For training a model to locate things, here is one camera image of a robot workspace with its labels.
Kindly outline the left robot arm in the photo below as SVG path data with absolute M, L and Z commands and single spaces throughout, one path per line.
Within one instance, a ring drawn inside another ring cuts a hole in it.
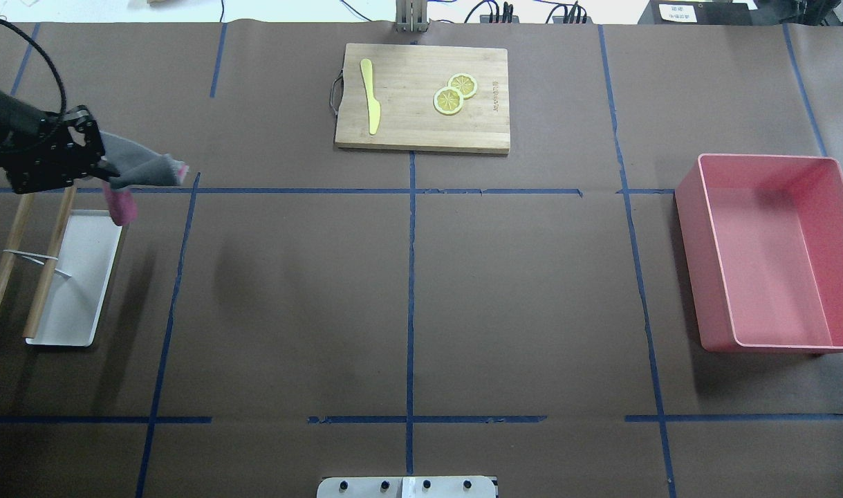
M 68 188 L 90 176 L 109 182 L 120 173 L 105 155 L 86 105 L 42 111 L 0 89 L 0 168 L 14 193 Z

